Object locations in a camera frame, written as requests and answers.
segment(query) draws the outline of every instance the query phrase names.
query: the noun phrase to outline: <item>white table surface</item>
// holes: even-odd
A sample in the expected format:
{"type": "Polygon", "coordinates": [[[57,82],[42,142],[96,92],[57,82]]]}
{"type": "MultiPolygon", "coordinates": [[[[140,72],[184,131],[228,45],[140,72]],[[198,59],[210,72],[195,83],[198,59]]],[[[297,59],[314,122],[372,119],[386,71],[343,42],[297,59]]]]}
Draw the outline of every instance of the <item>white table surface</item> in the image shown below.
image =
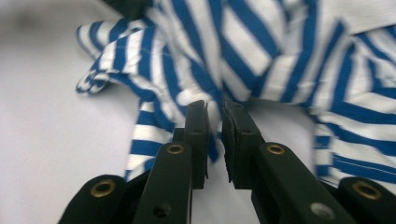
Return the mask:
{"type": "MultiPolygon", "coordinates": [[[[77,27],[117,17],[95,0],[0,0],[0,223],[56,223],[85,182],[123,174],[136,97],[121,86],[74,91],[92,64],[77,27]]],[[[253,102],[249,111],[266,140],[312,170],[313,124],[302,110],[253,102]]],[[[227,178],[223,160],[209,165],[205,189],[193,192],[193,224],[258,223],[250,192],[227,178]]]]}

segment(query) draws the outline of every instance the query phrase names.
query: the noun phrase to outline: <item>black plastic part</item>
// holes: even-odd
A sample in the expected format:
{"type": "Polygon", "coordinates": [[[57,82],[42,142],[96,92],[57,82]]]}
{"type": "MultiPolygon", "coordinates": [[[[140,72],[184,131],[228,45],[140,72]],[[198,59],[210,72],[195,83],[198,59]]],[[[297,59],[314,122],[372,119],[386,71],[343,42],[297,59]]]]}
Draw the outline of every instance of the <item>black plastic part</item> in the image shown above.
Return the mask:
{"type": "Polygon", "coordinates": [[[251,158],[262,143],[262,134],[239,104],[224,101],[221,141],[230,182],[236,189],[251,189],[248,176],[251,158]]]}
{"type": "Polygon", "coordinates": [[[209,147],[209,121],[205,101],[187,106],[183,142],[192,149],[192,187],[203,189],[207,178],[207,149],[209,147]]]}
{"type": "Polygon", "coordinates": [[[280,214],[268,214],[272,217],[262,223],[356,223],[288,147],[262,144],[250,176],[255,195],[268,195],[269,190],[273,197],[255,199],[260,205],[255,206],[257,214],[267,213],[265,208],[280,214]]]}
{"type": "Polygon", "coordinates": [[[160,148],[134,215],[134,224],[191,222],[191,148],[172,142],[160,148]]]}
{"type": "Polygon", "coordinates": [[[129,21],[141,18],[151,5],[151,0],[103,0],[129,21]]]}
{"type": "Polygon", "coordinates": [[[344,178],[336,197],[359,223],[396,223],[396,196],[374,181],[344,178]]]}
{"type": "Polygon", "coordinates": [[[75,195],[64,210],[59,223],[114,223],[114,215],[120,207],[125,190],[126,183],[121,177],[100,175],[88,181],[75,195]],[[92,195],[93,189],[97,189],[96,192],[100,197],[92,195]],[[107,195],[100,195],[101,191],[108,190],[107,195]]]}

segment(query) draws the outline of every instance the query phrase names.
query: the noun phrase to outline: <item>striped fabric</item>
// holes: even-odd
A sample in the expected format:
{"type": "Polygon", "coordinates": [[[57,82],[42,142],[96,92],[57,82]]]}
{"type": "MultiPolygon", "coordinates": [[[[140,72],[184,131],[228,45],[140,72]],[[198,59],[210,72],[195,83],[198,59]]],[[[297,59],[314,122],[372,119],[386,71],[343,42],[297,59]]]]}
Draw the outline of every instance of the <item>striped fabric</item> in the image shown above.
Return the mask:
{"type": "Polygon", "coordinates": [[[319,179],[358,175],[396,192],[395,26],[350,35],[315,0],[163,0],[139,21],[81,26],[78,41],[95,59],[78,92],[111,82],[140,97],[128,179],[184,126],[187,104],[205,100],[216,133],[224,97],[255,97],[306,108],[319,179]]]}

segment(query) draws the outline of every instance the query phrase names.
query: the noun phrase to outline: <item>crumpled fabric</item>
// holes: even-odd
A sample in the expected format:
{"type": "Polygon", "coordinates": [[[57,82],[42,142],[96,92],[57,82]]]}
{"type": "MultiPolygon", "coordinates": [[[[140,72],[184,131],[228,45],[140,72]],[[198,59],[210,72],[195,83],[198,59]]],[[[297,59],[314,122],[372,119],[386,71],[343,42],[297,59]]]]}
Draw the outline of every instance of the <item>crumpled fabric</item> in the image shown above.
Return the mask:
{"type": "Polygon", "coordinates": [[[94,59],[79,93],[118,83],[140,98],[127,179],[150,169],[196,100],[214,161],[222,100],[255,97],[307,110],[320,180],[358,175],[396,192],[393,25],[351,35],[313,0],[153,1],[140,20],[79,27],[78,42],[94,59]]]}

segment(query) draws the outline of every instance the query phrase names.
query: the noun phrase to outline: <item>white background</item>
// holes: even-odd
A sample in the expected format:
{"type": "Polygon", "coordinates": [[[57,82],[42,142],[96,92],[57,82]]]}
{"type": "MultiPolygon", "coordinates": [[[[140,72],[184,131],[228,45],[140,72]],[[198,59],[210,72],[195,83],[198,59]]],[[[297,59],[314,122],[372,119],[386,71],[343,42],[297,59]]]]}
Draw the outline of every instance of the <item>white background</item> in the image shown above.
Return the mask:
{"type": "MultiPolygon", "coordinates": [[[[0,223],[56,223],[85,182],[123,174],[136,97],[121,86],[74,91],[92,64],[77,27],[117,17],[94,0],[0,0],[0,223]]],[[[266,140],[312,169],[312,122],[301,110],[252,102],[249,111],[266,140]]],[[[222,160],[193,193],[192,223],[258,223],[249,191],[227,183],[222,160]]]]}

